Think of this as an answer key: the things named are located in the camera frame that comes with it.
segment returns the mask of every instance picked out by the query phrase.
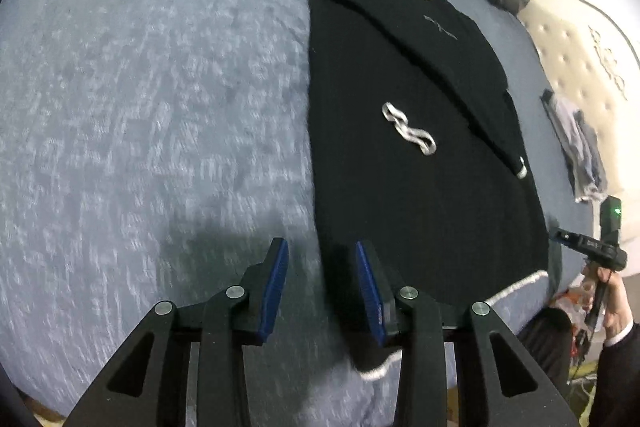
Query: tufted headboard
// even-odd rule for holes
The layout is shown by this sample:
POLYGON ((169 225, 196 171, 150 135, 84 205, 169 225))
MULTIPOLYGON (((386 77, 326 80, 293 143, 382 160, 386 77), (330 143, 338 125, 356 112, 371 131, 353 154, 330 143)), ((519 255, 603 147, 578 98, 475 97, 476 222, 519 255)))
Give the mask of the tufted headboard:
POLYGON ((640 46, 590 0, 530 0, 518 17, 553 90, 596 131, 609 193, 623 200, 623 240, 639 236, 640 46))

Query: gray bedsheet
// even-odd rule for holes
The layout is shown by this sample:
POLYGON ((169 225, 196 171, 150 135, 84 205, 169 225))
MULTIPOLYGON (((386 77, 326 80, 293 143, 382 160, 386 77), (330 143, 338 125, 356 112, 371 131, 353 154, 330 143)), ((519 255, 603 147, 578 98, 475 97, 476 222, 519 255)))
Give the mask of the gray bedsheet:
MULTIPOLYGON (((587 232, 526 31, 450 1, 503 63, 545 212, 587 232)), ((399 367, 363 382, 323 299, 307 39, 306 0, 2 0, 0 361, 16 385, 68 413, 156 301, 208 298, 283 235, 276 330, 246 350, 255 425, 391 422, 399 367)), ((578 267, 565 256, 563 285, 578 267)), ((495 307, 518 330, 547 289, 495 307)))

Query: black sleeve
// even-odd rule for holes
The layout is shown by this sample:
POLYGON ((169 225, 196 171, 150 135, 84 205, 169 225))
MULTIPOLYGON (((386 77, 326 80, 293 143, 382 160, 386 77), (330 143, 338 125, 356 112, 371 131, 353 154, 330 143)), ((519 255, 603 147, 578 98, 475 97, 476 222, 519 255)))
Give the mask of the black sleeve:
POLYGON ((640 327, 619 343, 605 347, 598 361, 596 396, 589 416, 590 427, 622 425, 640 403, 640 327))

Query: bed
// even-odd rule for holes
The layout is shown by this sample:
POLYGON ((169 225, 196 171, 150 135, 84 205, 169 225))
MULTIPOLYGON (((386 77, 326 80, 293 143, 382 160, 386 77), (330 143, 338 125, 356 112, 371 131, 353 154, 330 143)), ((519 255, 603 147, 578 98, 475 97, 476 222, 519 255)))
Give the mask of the bed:
MULTIPOLYGON (((530 0, 518 14, 528 29, 552 89, 583 111, 598 136, 609 193, 623 204, 622 244, 629 263, 624 275, 640 271, 639 43, 625 33, 610 0, 530 0)), ((594 237, 599 237, 597 211, 594 237)))
MULTIPOLYGON (((548 222, 590 232, 526 29, 485 0, 449 1, 505 69, 548 222)), ((255 425, 388 425, 399 364, 364 382, 324 301, 307 0, 2 0, 0 27, 0 362, 14 384, 68 413, 156 301, 208 298, 282 235, 276 330, 245 355, 255 425)), ((515 331, 581 268, 550 256, 489 299, 515 331)), ((447 372, 454 385, 450 352, 447 372)))

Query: black clothing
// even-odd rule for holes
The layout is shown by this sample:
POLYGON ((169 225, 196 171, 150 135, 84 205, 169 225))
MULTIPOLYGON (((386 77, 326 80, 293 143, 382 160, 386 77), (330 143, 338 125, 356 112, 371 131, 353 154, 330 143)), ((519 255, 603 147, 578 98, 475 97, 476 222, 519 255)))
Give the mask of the black clothing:
POLYGON ((560 394, 566 397, 571 346, 574 341, 568 315, 556 308, 544 308, 518 334, 518 340, 527 348, 560 394))
MULTIPOLYGON (((566 395, 572 325, 562 310, 542 310, 518 335, 546 375, 566 395)), ((619 343, 604 347, 598 360, 596 396, 589 427, 627 427, 640 417, 640 327, 619 343)))
MULTIPOLYGON (((369 239, 387 267, 468 306, 547 267, 548 238, 504 71, 446 0, 309 0, 308 129, 327 292, 368 330, 348 259, 369 239), (402 138, 383 104, 437 143, 402 138)), ((353 350, 361 350, 354 342, 353 350)))
POLYGON ((590 427, 638 425, 640 418, 640 326, 619 343, 604 347, 598 361, 590 427))

